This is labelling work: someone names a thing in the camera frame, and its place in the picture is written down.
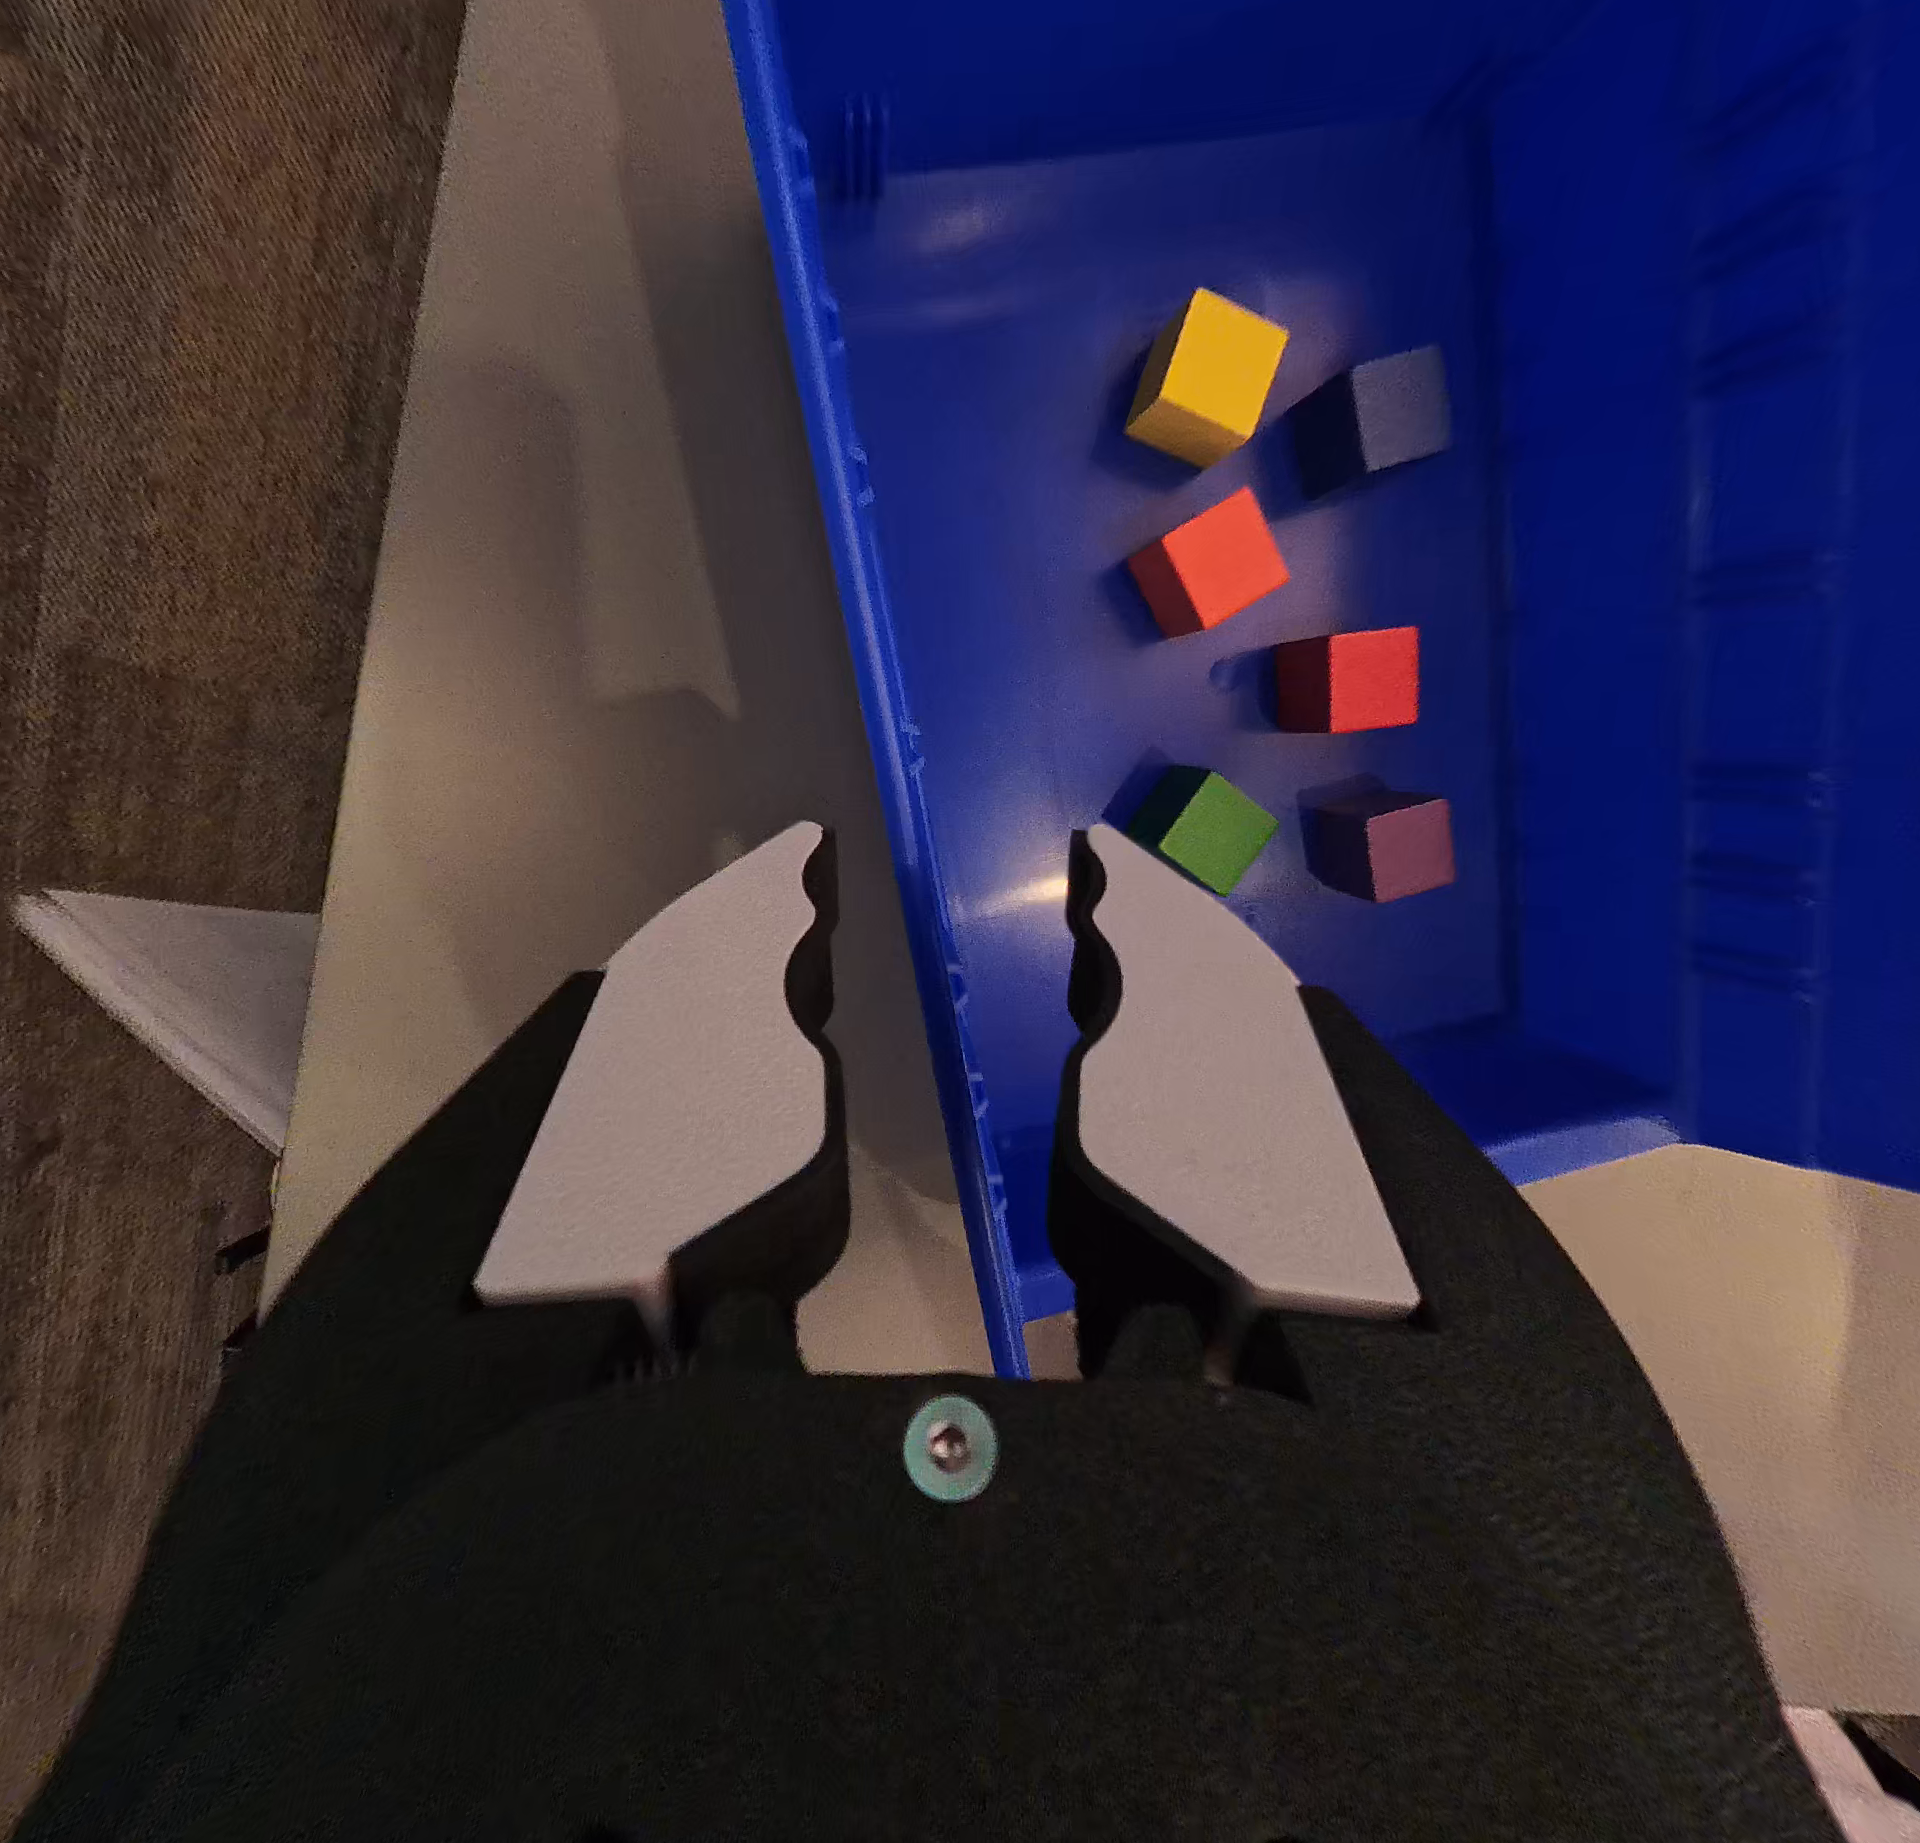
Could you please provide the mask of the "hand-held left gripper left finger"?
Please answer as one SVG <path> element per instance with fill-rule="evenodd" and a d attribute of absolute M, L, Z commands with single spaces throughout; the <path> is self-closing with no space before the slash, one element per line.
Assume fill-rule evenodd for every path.
<path fill-rule="evenodd" d="M 606 963 L 494 1241 L 481 1303 L 792 1309 L 849 1234 L 845 1092 L 825 1038 L 833 836 L 796 822 Z"/>

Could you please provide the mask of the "red wooden cube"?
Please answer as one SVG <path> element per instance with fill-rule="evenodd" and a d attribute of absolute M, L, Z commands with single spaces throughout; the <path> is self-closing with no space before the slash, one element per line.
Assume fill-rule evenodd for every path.
<path fill-rule="evenodd" d="M 1275 719 L 1284 733 L 1336 736 L 1414 726 L 1421 631 L 1338 631 L 1275 644 Z"/>

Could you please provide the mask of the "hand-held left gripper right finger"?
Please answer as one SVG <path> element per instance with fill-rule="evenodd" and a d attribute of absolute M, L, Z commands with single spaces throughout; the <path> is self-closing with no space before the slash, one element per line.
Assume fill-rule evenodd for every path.
<path fill-rule="evenodd" d="M 1111 822 L 1075 833 L 1058 1168 L 1235 1309 L 1403 1320 L 1421 1296 L 1302 985 Z"/>

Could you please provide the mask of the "blue plastic bin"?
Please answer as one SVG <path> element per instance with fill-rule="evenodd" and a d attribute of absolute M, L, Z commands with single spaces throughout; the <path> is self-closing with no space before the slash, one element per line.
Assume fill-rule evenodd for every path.
<path fill-rule="evenodd" d="M 1000 1375 L 1072 1305 L 1069 838 L 1165 765 L 1514 1180 L 1916 1188 L 1916 0 L 722 8 Z M 1122 432 L 1196 288 L 1291 333 L 1209 468 Z M 1425 343 L 1454 444 L 1306 500 L 1293 406 Z M 1238 486 L 1293 581 L 1165 638 L 1122 563 Z M 1275 644 L 1397 626 L 1414 726 L 1277 726 Z M 1454 886 L 1311 876 L 1356 773 Z"/>

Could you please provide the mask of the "white side desk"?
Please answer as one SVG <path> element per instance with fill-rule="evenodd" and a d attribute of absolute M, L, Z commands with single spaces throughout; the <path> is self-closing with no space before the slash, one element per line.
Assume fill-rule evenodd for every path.
<path fill-rule="evenodd" d="M 321 918 L 48 890 L 14 922 L 128 1036 L 286 1155 Z"/>

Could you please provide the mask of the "blue wooden cube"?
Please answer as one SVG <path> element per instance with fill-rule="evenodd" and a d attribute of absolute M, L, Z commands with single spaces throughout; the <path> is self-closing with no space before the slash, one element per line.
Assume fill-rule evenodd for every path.
<path fill-rule="evenodd" d="M 1454 401 L 1435 343 L 1334 373 L 1285 414 L 1306 500 L 1427 460 L 1454 444 Z"/>

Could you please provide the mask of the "purple wooden cube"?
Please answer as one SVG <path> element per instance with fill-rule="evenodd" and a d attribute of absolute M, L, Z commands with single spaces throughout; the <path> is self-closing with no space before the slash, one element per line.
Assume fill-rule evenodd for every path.
<path fill-rule="evenodd" d="M 1386 905 L 1454 886 L 1454 806 L 1356 773 L 1298 798 L 1306 866 L 1327 890 Z"/>

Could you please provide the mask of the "green wooden cube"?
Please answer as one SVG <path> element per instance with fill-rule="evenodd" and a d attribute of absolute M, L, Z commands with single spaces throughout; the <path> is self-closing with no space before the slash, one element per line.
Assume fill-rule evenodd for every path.
<path fill-rule="evenodd" d="M 1122 812 L 1122 833 L 1189 882 L 1231 898 L 1277 833 L 1277 819 L 1219 771 L 1165 765 Z"/>

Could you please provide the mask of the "orange wooden cube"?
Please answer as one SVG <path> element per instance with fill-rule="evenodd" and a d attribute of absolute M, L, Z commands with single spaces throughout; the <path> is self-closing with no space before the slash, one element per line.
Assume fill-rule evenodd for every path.
<path fill-rule="evenodd" d="M 1144 543 L 1122 567 L 1165 638 L 1216 631 L 1293 581 L 1252 486 Z"/>

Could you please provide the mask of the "yellow wooden cube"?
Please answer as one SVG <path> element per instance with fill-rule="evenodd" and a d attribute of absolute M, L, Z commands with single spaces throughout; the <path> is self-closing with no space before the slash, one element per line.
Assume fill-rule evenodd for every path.
<path fill-rule="evenodd" d="M 1196 288 L 1157 333 L 1122 432 L 1192 468 L 1240 451 L 1261 429 L 1291 333 Z"/>

